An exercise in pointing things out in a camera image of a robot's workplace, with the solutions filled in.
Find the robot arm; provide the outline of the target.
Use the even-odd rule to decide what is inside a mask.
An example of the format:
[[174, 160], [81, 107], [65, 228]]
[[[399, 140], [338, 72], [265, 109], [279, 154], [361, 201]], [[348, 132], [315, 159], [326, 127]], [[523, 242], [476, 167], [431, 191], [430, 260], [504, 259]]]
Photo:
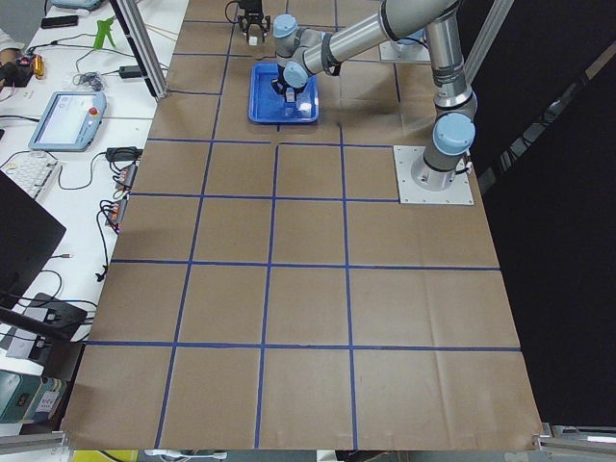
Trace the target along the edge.
[[274, 19], [277, 76], [284, 98], [304, 91], [310, 77], [339, 74], [343, 62], [377, 47], [389, 63], [430, 62], [436, 86], [432, 140], [411, 167], [414, 182], [432, 192], [452, 185], [475, 140], [477, 100], [465, 73], [456, 1], [383, 1], [376, 13], [335, 34], [301, 27], [294, 16]]

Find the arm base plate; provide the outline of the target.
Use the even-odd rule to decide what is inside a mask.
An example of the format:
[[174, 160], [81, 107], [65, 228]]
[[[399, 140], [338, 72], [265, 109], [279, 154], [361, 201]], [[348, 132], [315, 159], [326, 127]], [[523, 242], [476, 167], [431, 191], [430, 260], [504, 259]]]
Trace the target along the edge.
[[385, 63], [430, 64], [428, 50], [421, 44], [386, 41], [379, 45], [380, 60]]
[[398, 198], [402, 205], [475, 204], [470, 185], [469, 164], [461, 158], [448, 172], [430, 168], [424, 162], [424, 146], [394, 145]]

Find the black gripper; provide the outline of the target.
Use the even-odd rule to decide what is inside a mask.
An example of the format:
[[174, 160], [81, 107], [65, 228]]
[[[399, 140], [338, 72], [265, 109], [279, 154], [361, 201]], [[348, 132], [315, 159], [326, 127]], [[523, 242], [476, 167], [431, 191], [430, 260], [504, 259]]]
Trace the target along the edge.
[[261, 40], [262, 43], [265, 43], [268, 34], [268, 17], [264, 15], [263, 2], [261, 0], [240, 0], [239, 4], [240, 8], [244, 11], [244, 15], [239, 15], [237, 20], [245, 41], [249, 42], [248, 17], [259, 17]]
[[274, 92], [280, 96], [285, 96], [285, 91], [288, 88], [300, 91], [301, 66], [299, 64], [280, 65], [278, 67], [278, 76], [276, 79], [271, 80], [270, 85]]

